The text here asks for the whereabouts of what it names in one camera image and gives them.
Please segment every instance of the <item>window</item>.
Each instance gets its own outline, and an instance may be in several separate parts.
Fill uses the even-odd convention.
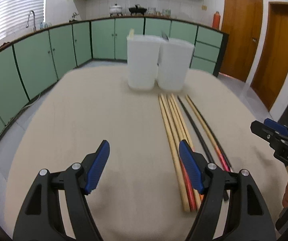
[[[39,26],[44,20],[44,0],[0,0],[0,40],[25,29],[30,10],[34,10],[36,26]],[[33,15],[29,26],[33,26]]]

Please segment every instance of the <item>screw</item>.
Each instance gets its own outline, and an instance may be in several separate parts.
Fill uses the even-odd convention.
[[[78,170],[79,168],[81,167],[81,164],[80,163],[74,163],[71,168],[74,169],[74,170]]]
[[[209,169],[211,169],[211,170],[214,170],[214,169],[216,169],[216,164],[214,164],[214,163],[209,163],[208,165],[207,165],[207,167],[209,168]]]
[[[41,176],[45,176],[47,174],[47,169],[42,169],[40,172],[39,172],[39,175]]]
[[[242,169],[241,173],[243,176],[248,176],[250,174],[249,171],[246,169]]]

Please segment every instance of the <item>table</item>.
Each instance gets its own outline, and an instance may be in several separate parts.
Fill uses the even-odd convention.
[[[98,187],[87,196],[103,239],[185,240],[196,213],[182,210],[157,98],[160,92],[157,86],[149,92],[131,90],[125,66],[82,68],[67,73],[36,112],[15,154],[7,182],[6,232],[12,236],[21,204],[39,170],[65,170],[95,152],[106,139],[111,146],[110,157]],[[234,170],[250,171],[275,222],[282,209],[288,175],[284,164],[273,157],[269,144],[251,133],[254,116],[225,85],[203,71],[188,71],[179,95],[185,94],[204,115]],[[195,149],[202,153],[185,119]],[[66,233],[74,237],[63,191],[60,202]],[[224,229],[227,206],[222,206],[215,237]]]

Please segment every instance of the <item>gray tile floor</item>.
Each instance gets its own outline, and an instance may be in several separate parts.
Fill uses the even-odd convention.
[[[122,63],[116,62],[94,61],[85,64],[83,68],[121,64]],[[242,81],[224,75],[219,75],[218,78],[246,105],[256,119],[264,121],[267,117],[271,118],[263,103],[249,86],[246,86]],[[29,123],[48,94],[49,92],[42,95],[33,105],[28,107],[0,141],[0,226],[3,228],[5,226],[3,211],[5,205],[6,184],[12,160]]]

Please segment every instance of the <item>blue rubber tip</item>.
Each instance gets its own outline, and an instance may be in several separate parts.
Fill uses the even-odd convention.
[[[279,132],[283,136],[288,136],[288,129],[284,127],[283,125],[267,118],[265,119],[264,123],[265,126],[268,126],[271,129],[274,129],[275,131]]]
[[[109,151],[109,143],[108,141],[105,141],[102,148],[99,150],[93,165],[87,173],[87,184],[85,186],[85,191],[87,194],[97,187],[98,181],[108,160]]]
[[[200,194],[204,193],[204,185],[202,182],[202,173],[191,155],[191,150],[185,145],[183,141],[180,142],[180,158],[184,164],[186,172],[188,173],[189,180],[192,187]]]

